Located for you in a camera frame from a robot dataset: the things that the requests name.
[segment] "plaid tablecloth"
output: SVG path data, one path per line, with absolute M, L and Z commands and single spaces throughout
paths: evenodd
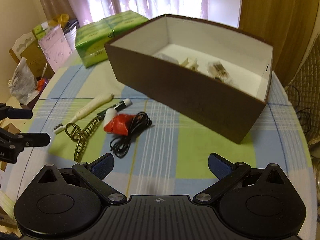
M 41 95 L 26 123 L 24 132 L 47 132 L 48 147 L 25 149 L 18 163 L 0 171 L 1 205 L 12 206 L 29 182 L 46 163 L 71 167 L 76 144 L 64 133 L 55 135 L 53 127 L 66 124 L 97 94 L 108 91 L 115 99 L 78 121 L 85 125 L 100 111 L 123 98 L 133 105 L 123 112 L 145 111 L 153 127 L 142 133 L 105 181 L 127 197 L 131 194 L 180 195 L 191 197 L 217 181 L 207 167 L 208 156 L 216 152 L 231 162 L 246 162 L 253 168 L 278 163 L 297 189 L 307 208 L 300 231 L 302 239 L 315 239 L 316 187 L 306 140 L 292 105 L 275 74 L 269 101 L 263 113 L 240 145 L 183 116 L 171 108 L 119 83 L 109 61 L 84 68 L 74 53 L 59 69 Z M 102 126 L 90 139 L 82 161 L 91 161 L 109 152 L 112 135 Z

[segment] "metal screw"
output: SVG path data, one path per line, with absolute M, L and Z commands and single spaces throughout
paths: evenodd
M 108 199 L 110 199 L 113 202 L 117 202 L 123 200 L 124 196 L 120 193 L 113 193 L 108 196 Z
M 211 199 L 211 196 L 207 193 L 200 193 L 196 195 L 196 199 L 199 201 L 209 201 Z

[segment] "toothbrush handle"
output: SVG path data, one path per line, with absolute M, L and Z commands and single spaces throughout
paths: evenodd
M 89 103 L 87 103 L 83 108 L 81 108 L 76 114 L 75 117 L 79 120 L 81 118 L 84 118 L 88 114 L 90 114 L 92 111 L 97 109 L 99 106 L 102 106 L 103 104 L 110 102 L 113 98 L 113 94 L 105 93 L 96 96 L 94 99 L 92 99 Z

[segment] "triangular cutout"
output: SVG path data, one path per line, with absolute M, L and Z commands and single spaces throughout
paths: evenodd
M 38 183 L 48 183 L 57 181 L 56 176 L 54 175 L 52 170 L 47 170 L 42 178 L 38 181 Z
M 267 178 L 267 182 L 276 183 L 276 184 L 284 184 L 284 182 L 283 182 L 283 180 L 277 170 L 272 170 L 269 173 L 269 176 Z

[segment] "green tissue package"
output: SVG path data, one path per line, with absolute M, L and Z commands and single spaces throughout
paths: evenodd
M 75 47 L 84 66 L 89 67 L 108 59 L 104 44 L 146 21 L 148 18 L 133 11 L 126 11 L 79 28 Z

